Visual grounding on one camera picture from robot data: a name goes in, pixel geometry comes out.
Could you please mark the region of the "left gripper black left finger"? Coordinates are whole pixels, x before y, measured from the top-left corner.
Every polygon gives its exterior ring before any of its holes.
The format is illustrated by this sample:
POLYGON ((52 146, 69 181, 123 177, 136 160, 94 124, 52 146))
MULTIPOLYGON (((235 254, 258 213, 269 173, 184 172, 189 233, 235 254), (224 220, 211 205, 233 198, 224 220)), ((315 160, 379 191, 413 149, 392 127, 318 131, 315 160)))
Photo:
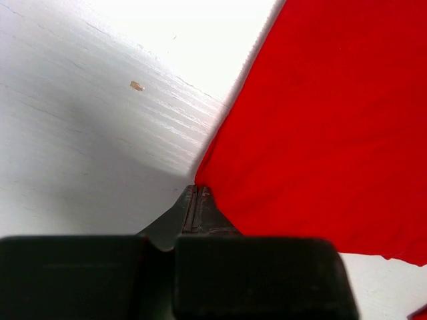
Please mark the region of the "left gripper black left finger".
POLYGON ((160 251, 171 251, 176 239, 191 231, 196 202, 197 187, 188 185, 165 213, 137 235, 147 237, 160 251))

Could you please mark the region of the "red t shirt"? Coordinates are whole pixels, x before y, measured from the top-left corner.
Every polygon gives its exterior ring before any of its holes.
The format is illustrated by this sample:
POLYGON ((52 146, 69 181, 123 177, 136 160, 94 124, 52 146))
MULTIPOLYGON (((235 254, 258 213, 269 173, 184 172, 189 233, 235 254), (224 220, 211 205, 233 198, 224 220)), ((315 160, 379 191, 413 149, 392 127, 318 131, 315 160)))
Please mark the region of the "red t shirt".
POLYGON ((426 2, 286 1, 195 184, 246 235, 426 264, 426 2))

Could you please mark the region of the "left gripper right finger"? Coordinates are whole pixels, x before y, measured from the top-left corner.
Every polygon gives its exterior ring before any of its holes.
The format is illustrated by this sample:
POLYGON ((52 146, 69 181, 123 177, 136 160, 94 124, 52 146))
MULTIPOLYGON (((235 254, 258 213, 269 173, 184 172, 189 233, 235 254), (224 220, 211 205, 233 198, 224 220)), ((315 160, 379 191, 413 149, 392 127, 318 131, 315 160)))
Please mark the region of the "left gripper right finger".
POLYGON ((191 186, 192 195, 183 234, 240 236, 241 233, 230 220, 218 209, 209 187, 191 186))

